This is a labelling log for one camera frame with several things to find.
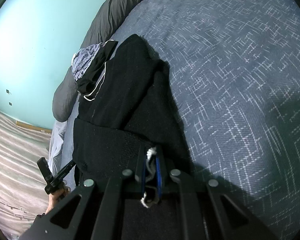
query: blue patterned bedspread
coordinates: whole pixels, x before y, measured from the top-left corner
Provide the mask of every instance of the blue patterned bedspread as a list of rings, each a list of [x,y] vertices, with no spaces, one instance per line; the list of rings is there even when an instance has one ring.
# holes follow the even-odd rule
[[[294,0],[144,0],[137,33],[170,65],[193,173],[280,239],[300,229],[300,9]]]

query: clothing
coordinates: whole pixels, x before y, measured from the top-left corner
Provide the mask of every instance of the clothing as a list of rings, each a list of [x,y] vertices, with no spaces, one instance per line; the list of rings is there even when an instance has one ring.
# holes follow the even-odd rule
[[[105,83],[96,100],[81,99],[74,121],[73,160],[81,179],[103,179],[124,169],[138,155],[142,140],[161,144],[164,155],[189,172],[187,146],[170,109],[168,66],[152,60],[136,34],[106,65]]]
[[[88,95],[95,89],[100,74],[105,68],[105,62],[110,59],[117,44],[117,41],[109,40],[99,48],[89,68],[87,68],[82,77],[77,80],[77,90],[80,94]]]
[[[59,122],[56,120],[52,128],[48,166],[53,176],[55,176],[61,168],[61,153],[66,126],[67,121]]]
[[[110,41],[106,42],[105,44],[107,44],[107,46],[108,46],[109,44],[114,42],[114,41],[111,41],[111,42]],[[112,54],[112,51],[110,51],[110,54],[108,55],[108,57],[105,58],[103,63],[111,57],[111,54]],[[90,63],[89,68],[87,67],[85,69],[85,72],[87,71],[87,69],[91,68],[92,63],[93,63],[93,61]],[[72,73],[72,66],[71,66],[68,69],[64,80],[61,82],[61,84],[58,86],[56,92],[54,93],[53,101],[52,101],[52,112],[53,112],[54,118],[56,120],[58,120],[59,122],[67,121],[69,116],[71,115],[73,106],[74,106],[74,104],[76,102],[76,98],[78,96],[77,89],[79,89],[79,91],[80,91],[81,86],[84,86],[85,84],[87,84],[87,86],[89,87],[89,82],[91,82],[91,86],[92,86],[91,91],[93,90],[94,85],[96,83],[95,80],[86,82],[86,80],[84,80],[83,76],[84,76],[84,74],[76,82],[74,79],[74,75]],[[83,90],[81,90],[82,94],[90,93],[90,92],[87,92],[86,90],[84,90],[85,88],[82,88],[82,89],[83,89]]]
[[[90,45],[84,49],[80,49],[73,55],[71,66],[75,81],[83,76],[102,45],[102,42],[99,44]]]
[[[102,71],[101,75],[99,76],[94,89],[90,93],[83,95],[84,99],[88,101],[93,101],[95,99],[95,96],[99,93],[100,88],[103,85],[103,82],[105,81],[105,76],[106,76],[106,62],[105,62],[105,68]]]

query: gray pillow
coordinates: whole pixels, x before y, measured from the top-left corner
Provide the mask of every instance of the gray pillow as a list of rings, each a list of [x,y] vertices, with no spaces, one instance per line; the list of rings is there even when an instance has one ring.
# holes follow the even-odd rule
[[[142,0],[106,0],[100,7],[96,17],[83,40],[81,48],[92,44],[106,42],[120,27],[130,11]],[[59,122],[68,120],[78,92],[71,67],[53,96],[52,112]]]

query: human hand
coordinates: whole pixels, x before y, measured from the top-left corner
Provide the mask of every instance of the human hand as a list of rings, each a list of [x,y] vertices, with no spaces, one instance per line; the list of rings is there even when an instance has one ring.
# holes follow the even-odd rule
[[[58,189],[57,191],[49,194],[49,204],[48,208],[45,212],[47,214],[49,211],[51,211],[58,203],[58,199],[60,198],[61,195],[68,195],[70,193],[70,188],[66,187],[65,183],[62,183],[62,187]]]

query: screw head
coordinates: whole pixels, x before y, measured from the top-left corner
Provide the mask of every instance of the screw head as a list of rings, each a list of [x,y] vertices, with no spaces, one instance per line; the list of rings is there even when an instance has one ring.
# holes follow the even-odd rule
[[[179,176],[181,174],[181,171],[179,171],[178,169],[173,169],[173,170],[170,171],[170,174],[172,176],[177,177],[177,176]]]
[[[219,182],[216,179],[210,179],[208,181],[208,184],[210,187],[217,187],[219,185]]]
[[[93,179],[86,179],[86,180],[83,182],[83,185],[84,185],[85,187],[91,187],[91,186],[93,186],[93,184],[94,184]]]
[[[122,171],[122,175],[123,175],[123,176],[126,176],[126,177],[131,176],[132,173],[133,173],[133,172],[132,172],[132,170],[130,170],[130,169],[125,169],[125,170]]]

